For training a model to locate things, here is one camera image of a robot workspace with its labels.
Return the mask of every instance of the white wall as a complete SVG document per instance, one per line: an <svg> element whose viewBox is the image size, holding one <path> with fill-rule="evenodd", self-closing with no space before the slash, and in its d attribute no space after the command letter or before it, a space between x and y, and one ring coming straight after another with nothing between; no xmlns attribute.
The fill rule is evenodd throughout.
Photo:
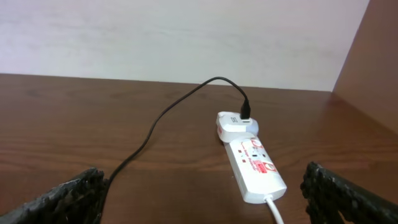
<svg viewBox="0 0 398 224"><path fill-rule="evenodd" d="M0 0L0 73L333 89L368 0Z"/></svg>

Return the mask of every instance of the power strip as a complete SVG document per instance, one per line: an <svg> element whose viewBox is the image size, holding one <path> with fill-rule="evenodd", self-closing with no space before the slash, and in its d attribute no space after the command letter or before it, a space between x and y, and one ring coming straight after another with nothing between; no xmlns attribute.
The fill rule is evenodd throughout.
<svg viewBox="0 0 398 224"><path fill-rule="evenodd" d="M252 118L242 120L239 113L220 112L216 123L243 200L247 203L271 203L277 223L283 223L272 201L283 196L287 187L257 137L257 121Z"/></svg>

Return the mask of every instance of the red label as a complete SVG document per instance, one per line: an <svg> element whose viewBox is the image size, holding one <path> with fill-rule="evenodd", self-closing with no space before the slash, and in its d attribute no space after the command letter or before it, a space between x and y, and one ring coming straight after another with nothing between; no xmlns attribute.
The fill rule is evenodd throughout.
<svg viewBox="0 0 398 224"><path fill-rule="evenodd" d="M254 164L256 165L256 167L258 168L258 171L260 173L263 173L263 174L267 173L267 169L261 161L254 161Z"/></svg>

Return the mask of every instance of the wooden side panel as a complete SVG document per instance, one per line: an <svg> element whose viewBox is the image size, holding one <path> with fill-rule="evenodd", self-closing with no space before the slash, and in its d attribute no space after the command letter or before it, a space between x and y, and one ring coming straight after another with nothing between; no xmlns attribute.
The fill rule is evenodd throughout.
<svg viewBox="0 0 398 224"><path fill-rule="evenodd" d="M333 91L398 133L398 1L370 1Z"/></svg>

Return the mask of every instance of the black textured object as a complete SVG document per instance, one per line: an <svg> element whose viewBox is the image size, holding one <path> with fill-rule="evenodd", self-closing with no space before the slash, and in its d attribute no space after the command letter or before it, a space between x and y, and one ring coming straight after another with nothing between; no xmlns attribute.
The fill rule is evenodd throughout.
<svg viewBox="0 0 398 224"><path fill-rule="evenodd" d="M300 188L312 224L398 223L398 206L311 162Z"/></svg>
<svg viewBox="0 0 398 224"><path fill-rule="evenodd" d="M39 198L2 215L0 224L95 224L108 180L104 172L88 169Z"/></svg>

